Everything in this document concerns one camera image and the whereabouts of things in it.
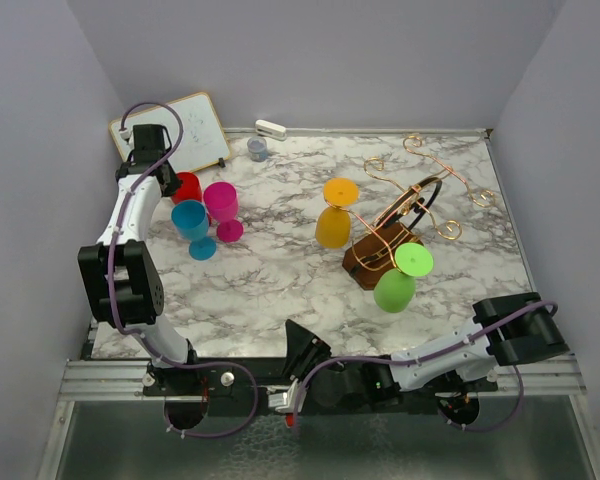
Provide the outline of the red plastic wine glass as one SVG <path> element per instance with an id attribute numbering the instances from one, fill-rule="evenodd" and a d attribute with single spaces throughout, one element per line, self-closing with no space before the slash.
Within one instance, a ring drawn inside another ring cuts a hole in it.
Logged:
<path id="1" fill-rule="evenodd" d="M 171 197 L 174 204 L 171 219 L 178 226 L 191 228 L 196 222 L 202 221 L 202 213 L 205 212 L 202 187 L 198 177 L 191 172 L 180 172 L 177 176 L 182 185 Z"/>

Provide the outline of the blue plastic wine glass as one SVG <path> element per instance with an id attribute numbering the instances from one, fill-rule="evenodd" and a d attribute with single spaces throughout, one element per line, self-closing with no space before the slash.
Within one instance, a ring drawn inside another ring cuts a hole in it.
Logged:
<path id="1" fill-rule="evenodd" d="M 179 234 L 189 241 L 189 254 L 197 261 L 210 259 L 216 253 L 216 243 L 208 236 L 209 219 L 204 205 L 185 200 L 171 211 L 171 221 Z"/>

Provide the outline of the magenta plastic wine glass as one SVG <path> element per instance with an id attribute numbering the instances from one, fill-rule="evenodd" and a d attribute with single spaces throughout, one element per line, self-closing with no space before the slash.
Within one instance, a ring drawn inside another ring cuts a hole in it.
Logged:
<path id="1" fill-rule="evenodd" d="M 224 243 L 239 241 L 244 228 L 236 219 L 239 201 L 235 187 L 228 182 L 214 182 L 204 190 L 203 202 L 208 213 L 218 223 L 218 239 Z"/>

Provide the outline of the yellow plastic wine glass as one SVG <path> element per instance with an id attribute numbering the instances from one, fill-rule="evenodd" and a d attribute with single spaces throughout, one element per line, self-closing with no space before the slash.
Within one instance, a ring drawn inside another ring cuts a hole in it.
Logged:
<path id="1" fill-rule="evenodd" d="M 349 240 L 351 219 L 347 208 L 359 196 L 356 184 L 346 178 L 333 178 L 323 187 L 327 207 L 318 218 L 315 239 L 323 247 L 338 249 Z"/>

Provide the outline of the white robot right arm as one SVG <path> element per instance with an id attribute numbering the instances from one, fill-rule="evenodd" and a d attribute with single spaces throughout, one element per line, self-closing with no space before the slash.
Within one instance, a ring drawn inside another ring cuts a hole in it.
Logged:
<path id="1" fill-rule="evenodd" d="M 515 368 L 568 351 L 554 316 L 558 305 L 536 292 L 481 300 L 474 316 L 452 333 L 388 356 L 318 358 L 283 394 L 279 413 L 298 414 L 308 398 L 326 406 L 388 404 L 441 380 L 461 392 L 497 366 Z"/>

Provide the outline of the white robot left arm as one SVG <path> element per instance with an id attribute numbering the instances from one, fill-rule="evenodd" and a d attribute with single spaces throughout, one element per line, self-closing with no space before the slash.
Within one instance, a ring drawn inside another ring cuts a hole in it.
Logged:
<path id="1" fill-rule="evenodd" d="M 169 157 L 178 145 L 165 126 L 135 125 L 133 148 L 116 171 L 118 196 L 95 244 L 78 252 L 78 265 L 93 318 L 134 337 L 166 382 L 186 395 L 200 385 L 197 354 L 164 315 L 165 293 L 146 239 L 160 200 L 181 186 Z"/>

